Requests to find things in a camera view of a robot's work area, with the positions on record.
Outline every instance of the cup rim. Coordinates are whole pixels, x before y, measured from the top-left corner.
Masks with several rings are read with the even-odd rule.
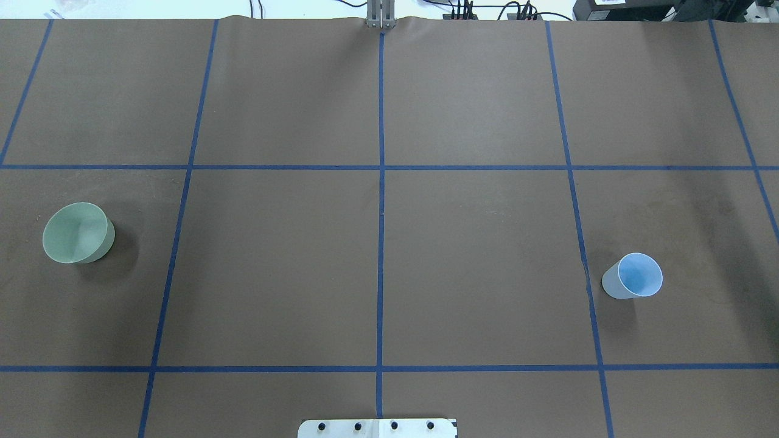
[[[633,290],[628,288],[625,285],[625,282],[622,281],[622,275],[619,275],[619,268],[622,266],[622,261],[624,261],[625,259],[627,259],[628,257],[631,257],[631,256],[640,256],[641,258],[644,258],[645,260],[649,260],[650,262],[652,262],[654,264],[654,267],[657,268],[657,272],[660,273],[660,285],[657,286],[657,290],[656,291],[653,291],[650,294],[640,294],[640,293],[634,292]],[[652,257],[650,257],[650,256],[648,256],[647,254],[644,254],[644,253],[630,253],[630,254],[625,254],[617,262],[617,279],[619,280],[619,283],[622,285],[622,287],[625,288],[625,290],[630,292],[631,294],[633,294],[633,295],[635,295],[637,297],[650,297],[650,296],[656,294],[658,291],[660,291],[660,289],[663,286],[664,277],[663,277],[663,270],[662,270],[662,268],[660,268],[660,264],[655,259],[653,259]]]
[[[76,206],[89,206],[90,208],[93,208],[96,211],[99,211],[100,212],[100,218],[102,220],[102,225],[103,225],[103,232],[102,232],[102,240],[101,241],[105,241],[105,238],[108,235],[108,216],[106,216],[106,214],[105,214],[105,212],[103,211],[102,208],[98,207],[97,205],[95,205],[93,203],[88,203],[88,202],[70,203],[70,204],[64,206],[63,208],[57,210],[56,213],[51,215],[51,217],[49,218],[48,222],[46,223],[46,226],[44,227],[44,233],[43,233],[43,236],[41,238],[41,241],[42,241],[41,243],[43,244],[44,252],[46,253],[46,255],[50,259],[54,260],[57,263],[78,263],[80,261],[86,260],[86,259],[90,258],[98,249],[100,249],[100,246],[102,245],[102,244],[98,245],[91,253],[89,253],[86,256],[81,257],[79,259],[73,259],[73,258],[61,259],[61,258],[52,256],[52,254],[49,252],[49,249],[50,249],[49,245],[51,243],[47,242],[47,238],[51,239],[51,236],[50,236],[51,232],[50,232],[50,228],[49,228],[50,225],[51,225],[51,222],[54,221],[58,216],[60,216],[64,211],[70,210],[72,208],[76,208]]]

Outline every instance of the paper cup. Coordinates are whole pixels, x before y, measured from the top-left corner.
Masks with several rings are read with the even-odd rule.
[[[44,228],[44,251],[59,263],[89,263],[114,244],[114,225],[92,203],[72,203],[49,219]]]
[[[649,297],[663,285],[663,271],[652,257],[630,253],[603,274],[601,283],[614,298]]]

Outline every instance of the metal plate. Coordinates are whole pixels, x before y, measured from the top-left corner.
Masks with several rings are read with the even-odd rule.
[[[456,438],[454,419],[307,420],[298,438]]]

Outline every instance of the grid square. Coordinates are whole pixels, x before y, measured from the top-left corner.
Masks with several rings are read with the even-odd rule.
[[[183,171],[0,171],[0,364],[147,366]],[[104,209],[114,246],[93,263],[46,257],[48,218]]]
[[[779,59],[761,41],[779,39],[779,27],[756,26],[748,33],[736,23],[714,22],[728,82],[738,104],[757,164],[779,165],[776,102]]]
[[[306,419],[374,417],[374,373],[163,373],[146,437],[297,436]]]
[[[565,164],[541,22],[404,19],[385,81],[387,164]]]
[[[161,365],[374,365],[377,171],[195,171]]]
[[[452,418],[480,438],[606,435],[595,372],[383,375],[385,418]]]
[[[0,142],[5,142],[5,136],[11,127],[16,106],[22,97],[46,32],[46,25],[47,22],[40,19],[7,19],[0,26],[0,59],[3,60],[0,81]]]
[[[608,374],[615,436],[776,436],[779,370]]]
[[[0,373],[0,436],[134,438],[146,373]]]
[[[212,26],[57,20],[5,162],[186,163]]]
[[[196,162],[378,164],[378,53],[364,19],[221,20]]]
[[[604,362],[777,361],[779,246],[751,171],[581,171],[576,181]],[[613,299],[601,276],[632,252],[657,260],[663,287]]]
[[[564,171],[386,176],[384,363],[595,363]]]
[[[706,23],[551,26],[574,164],[749,164]]]

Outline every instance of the green bowl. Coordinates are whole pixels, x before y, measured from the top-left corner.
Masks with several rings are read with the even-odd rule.
[[[92,203],[72,203],[49,219],[44,228],[44,251],[59,263],[89,263],[114,244],[114,225]]]

